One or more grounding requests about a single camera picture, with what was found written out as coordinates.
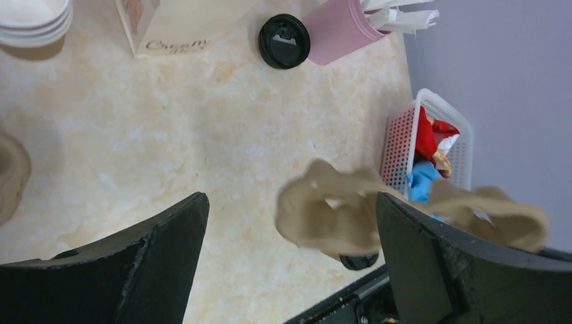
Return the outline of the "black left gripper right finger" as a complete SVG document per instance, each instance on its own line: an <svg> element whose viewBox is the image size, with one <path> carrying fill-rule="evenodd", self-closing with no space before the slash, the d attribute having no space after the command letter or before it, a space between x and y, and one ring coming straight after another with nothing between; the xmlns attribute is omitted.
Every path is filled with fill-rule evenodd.
<svg viewBox="0 0 572 324"><path fill-rule="evenodd" d="M571 255L477 238L379 193L376 216L403 323L570 323Z"/></svg>

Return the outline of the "brown pulp cup carrier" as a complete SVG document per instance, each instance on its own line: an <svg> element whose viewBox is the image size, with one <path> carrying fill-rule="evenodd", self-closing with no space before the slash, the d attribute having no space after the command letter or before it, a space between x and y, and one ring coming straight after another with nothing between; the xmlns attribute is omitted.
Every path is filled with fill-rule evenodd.
<svg viewBox="0 0 572 324"><path fill-rule="evenodd" d="M275 227L284 239L331 256L366 256L381 250L376 197L406 198L368 167L337 171L323 159L288 181L277 196ZM523 205L496 186L468 191L448 180L432 185L428 204L408 205L481 239L528 252L540 251L548 238L548 215Z"/></svg>

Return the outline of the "cream paper gift bag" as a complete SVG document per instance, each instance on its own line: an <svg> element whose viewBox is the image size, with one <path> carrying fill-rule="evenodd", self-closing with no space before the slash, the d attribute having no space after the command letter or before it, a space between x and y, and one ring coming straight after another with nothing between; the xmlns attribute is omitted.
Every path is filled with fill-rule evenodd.
<svg viewBox="0 0 572 324"><path fill-rule="evenodd" d="M252 0L116 0L134 57L199 51L238 25Z"/></svg>

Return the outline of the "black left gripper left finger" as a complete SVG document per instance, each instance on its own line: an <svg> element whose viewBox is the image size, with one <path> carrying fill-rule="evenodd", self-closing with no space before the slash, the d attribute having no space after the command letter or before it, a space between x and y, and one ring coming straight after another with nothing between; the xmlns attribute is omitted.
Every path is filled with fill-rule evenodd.
<svg viewBox="0 0 572 324"><path fill-rule="evenodd" d="M197 192L51 259L1 266L2 323L181 323L206 233Z"/></svg>

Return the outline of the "black plastic cup lid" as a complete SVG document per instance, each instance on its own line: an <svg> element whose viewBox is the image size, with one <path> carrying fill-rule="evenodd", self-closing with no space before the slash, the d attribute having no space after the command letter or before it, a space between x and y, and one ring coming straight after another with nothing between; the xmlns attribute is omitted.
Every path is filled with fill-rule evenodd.
<svg viewBox="0 0 572 324"><path fill-rule="evenodd" d="M361 271L372 267L379 259L379 253L367 254L364 256L339 255L339 261L348 270Z"/></svg>

